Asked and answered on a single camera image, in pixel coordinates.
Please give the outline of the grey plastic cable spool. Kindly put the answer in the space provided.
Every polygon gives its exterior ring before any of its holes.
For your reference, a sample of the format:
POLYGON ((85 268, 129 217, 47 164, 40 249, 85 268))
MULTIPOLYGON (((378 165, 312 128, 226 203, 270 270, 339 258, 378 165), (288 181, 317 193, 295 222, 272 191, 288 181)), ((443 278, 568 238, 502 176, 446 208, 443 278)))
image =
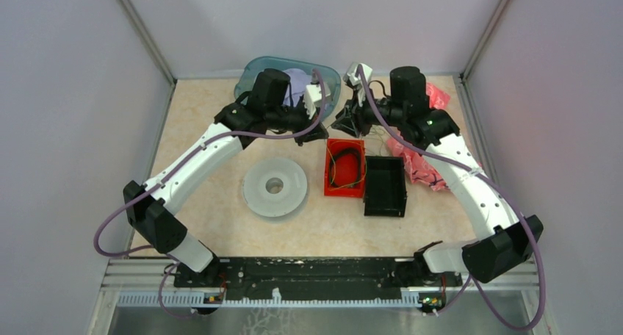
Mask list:
POLYGON ((295 161, 273 157, 256 163, 246 173, 242 196, 259 218, 281 223, 302 212, 309 195, 303 168, 295 161))

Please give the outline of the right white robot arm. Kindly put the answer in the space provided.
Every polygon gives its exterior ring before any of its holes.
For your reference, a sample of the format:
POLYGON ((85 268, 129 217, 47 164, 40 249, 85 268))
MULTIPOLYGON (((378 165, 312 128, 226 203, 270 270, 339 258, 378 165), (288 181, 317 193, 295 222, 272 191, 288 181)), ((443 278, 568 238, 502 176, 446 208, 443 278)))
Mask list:
POLYGON ((481 283, 536 256, 544 230, 541 220, 525 217, 509 203, 483 172, 457 123, 443 109, 431 105, 427 80, 419 68, 403 66, 390 73, 390 95, 376 98, 370 89, 372 70, 353 63, 344 75, 353 91, 336 116, 333 127, 353 137, 383 126, 388 134, 419 154, 445 182, 469 218, 475 239, 433 242, 418 251, 414 277, 434 284, 444 272, 468 273, 481 283))

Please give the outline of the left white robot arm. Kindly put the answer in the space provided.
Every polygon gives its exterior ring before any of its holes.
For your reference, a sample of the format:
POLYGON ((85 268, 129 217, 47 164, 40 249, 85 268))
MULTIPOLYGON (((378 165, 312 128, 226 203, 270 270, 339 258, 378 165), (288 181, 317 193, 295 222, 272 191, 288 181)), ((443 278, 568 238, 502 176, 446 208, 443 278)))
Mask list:
POLYGON ((176 213, 215 169, 254 140, 293 139, 302 145, 328 137, 322 124, 328 88, 320 70, 312 72, 305 95, 294 104, 285 101, 290 76, 264 69, 251 90, 224 106, 178 159, 142 184, 130 181, 123 188, 129 225, 157 252, 190 268, 200 285, 209 287, 218 281, 218 257, 188 231, 176 213))

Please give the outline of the red plastic bin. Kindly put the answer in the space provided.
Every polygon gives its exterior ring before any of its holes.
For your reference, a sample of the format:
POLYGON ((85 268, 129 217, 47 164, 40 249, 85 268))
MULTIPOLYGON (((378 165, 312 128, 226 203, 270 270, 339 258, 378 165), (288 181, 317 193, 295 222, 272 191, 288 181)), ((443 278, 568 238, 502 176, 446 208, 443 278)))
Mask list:
POLYGON ((328 139, 325 150, 324 195, 362 198, 365 177, 364 141, 328 139))

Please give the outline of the purple cloth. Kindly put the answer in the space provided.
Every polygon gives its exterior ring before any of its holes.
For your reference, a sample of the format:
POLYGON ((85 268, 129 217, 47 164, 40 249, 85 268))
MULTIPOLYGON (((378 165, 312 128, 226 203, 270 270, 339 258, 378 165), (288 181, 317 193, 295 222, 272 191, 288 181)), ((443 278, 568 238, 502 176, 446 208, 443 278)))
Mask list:
POLYGON ((311 84, 312 76, 298 68, 289 68, 284 72, 290 77, 290 85, 284 96, 284 105, 296 107, 305 94, 306 86, 311 84))

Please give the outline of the black plastic bin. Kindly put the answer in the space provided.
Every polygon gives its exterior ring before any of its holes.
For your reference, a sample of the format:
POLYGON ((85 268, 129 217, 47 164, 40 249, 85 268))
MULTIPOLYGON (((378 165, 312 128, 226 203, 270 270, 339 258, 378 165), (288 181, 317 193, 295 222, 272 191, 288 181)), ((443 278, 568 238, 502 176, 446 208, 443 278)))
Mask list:
POLYGON ((396 156, 365 156, 364 216, 404 217, 408 199, 404 163, 396 156))

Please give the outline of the pink patterned cloth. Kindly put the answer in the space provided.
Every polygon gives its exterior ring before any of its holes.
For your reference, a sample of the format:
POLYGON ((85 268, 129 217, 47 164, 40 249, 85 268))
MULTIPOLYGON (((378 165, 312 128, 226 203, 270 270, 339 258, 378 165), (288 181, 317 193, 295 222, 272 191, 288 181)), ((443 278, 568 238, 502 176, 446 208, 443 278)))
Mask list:
MULTIPOLYGON (((429 96, 429 103, 432 109, 446 109, 450 103, 450 96, 430 82, 426 83, 426 94, 429 96)), ((406 177, 412 184, 424 184, 433 191, 448 190, 444 179, 432 165, 425 161, 423 156, 406 148, 393 137, 387 139, 386 145, 392 156, 403 159, 406 177)))

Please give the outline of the teal plastic basin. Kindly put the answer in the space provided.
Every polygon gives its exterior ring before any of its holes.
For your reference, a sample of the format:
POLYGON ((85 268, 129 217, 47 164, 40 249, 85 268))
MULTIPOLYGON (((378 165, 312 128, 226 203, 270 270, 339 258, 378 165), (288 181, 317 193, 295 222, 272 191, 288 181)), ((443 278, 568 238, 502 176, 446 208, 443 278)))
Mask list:
POLYGON ((330 87, 333 96, 332 105, 329 107, 331 111, 325 118, 334 111, 335 106, 339 102, 342 80, 335 69, 326 65, 271 56, 257 57, 246 65, 234 88, 234 97, 237 98, 245 91, 250 91, 256 77, 265 68, 274 68, 283 72, 289 68, 298 68, 310 74, 311 78, 313 77, 313 70, 317 69, 321 73, 323 81, 330 87))

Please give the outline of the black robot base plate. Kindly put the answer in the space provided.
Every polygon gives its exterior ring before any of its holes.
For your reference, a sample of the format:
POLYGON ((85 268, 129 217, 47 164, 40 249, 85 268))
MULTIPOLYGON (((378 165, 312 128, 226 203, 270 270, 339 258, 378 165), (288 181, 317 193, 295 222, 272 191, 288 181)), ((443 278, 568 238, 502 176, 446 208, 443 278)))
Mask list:
POLYGON ((461 276, 424 274, 413 258, 225 257, 196 273, 174 272, 178 288, 213 287, 226 300, 269 300, 278 290, 286 301, 398 300, 409 287, 459 287, 461 276))

